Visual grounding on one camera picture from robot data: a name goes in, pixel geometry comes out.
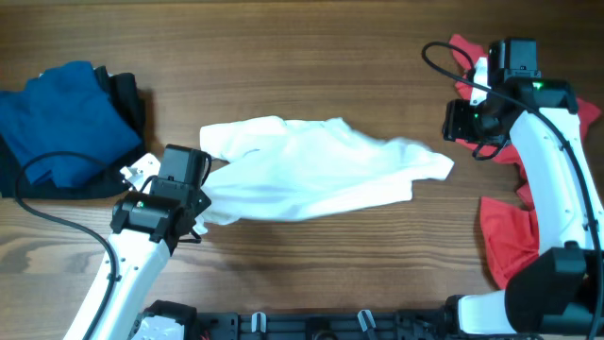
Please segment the white t-shirt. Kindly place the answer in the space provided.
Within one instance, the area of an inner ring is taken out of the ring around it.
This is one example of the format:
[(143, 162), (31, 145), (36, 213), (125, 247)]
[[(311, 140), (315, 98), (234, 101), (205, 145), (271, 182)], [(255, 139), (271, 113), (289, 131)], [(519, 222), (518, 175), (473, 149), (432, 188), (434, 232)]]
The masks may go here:
[(379, 140), (341, 118), (283, 120), (265, 116), (199, 130), (200, 147), (224, 166), (202, 189), (210, 206), (195, 219), (298, 222), (409, 201), (417, 180), (444, 180), (454, 162), (426, 145)]

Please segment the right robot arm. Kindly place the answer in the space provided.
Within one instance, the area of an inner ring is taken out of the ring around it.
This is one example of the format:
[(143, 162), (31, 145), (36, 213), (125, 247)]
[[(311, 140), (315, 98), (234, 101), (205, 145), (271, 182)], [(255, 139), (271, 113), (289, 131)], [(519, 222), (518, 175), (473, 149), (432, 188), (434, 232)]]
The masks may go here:
[(532, 39), (494, 42), (469, 58), (472, 90), (446, 108), (443, 135), (494, 153), (513, 147), (538, 222), (538, 254), (494, 293), (449, 300), (466, 336), (603, 333), (603, 207), (585, 159), (572, 86), (542, 76)]

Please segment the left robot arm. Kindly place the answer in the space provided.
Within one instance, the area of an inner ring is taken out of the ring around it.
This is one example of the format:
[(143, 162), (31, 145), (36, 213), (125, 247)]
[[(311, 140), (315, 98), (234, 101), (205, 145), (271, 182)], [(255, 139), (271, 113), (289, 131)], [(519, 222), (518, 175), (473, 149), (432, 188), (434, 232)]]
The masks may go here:
[(121, 169), (132, 190), (113, 207), (103, 258), (66, 333), (68, 339), (196, 339), (194, 307), (156, 301), (148, 291), (181, 243), (198, 244), (196, 218), (210, 206), (201, 187), (211, 157), (169, 144), (163, 158), (145, 154)]

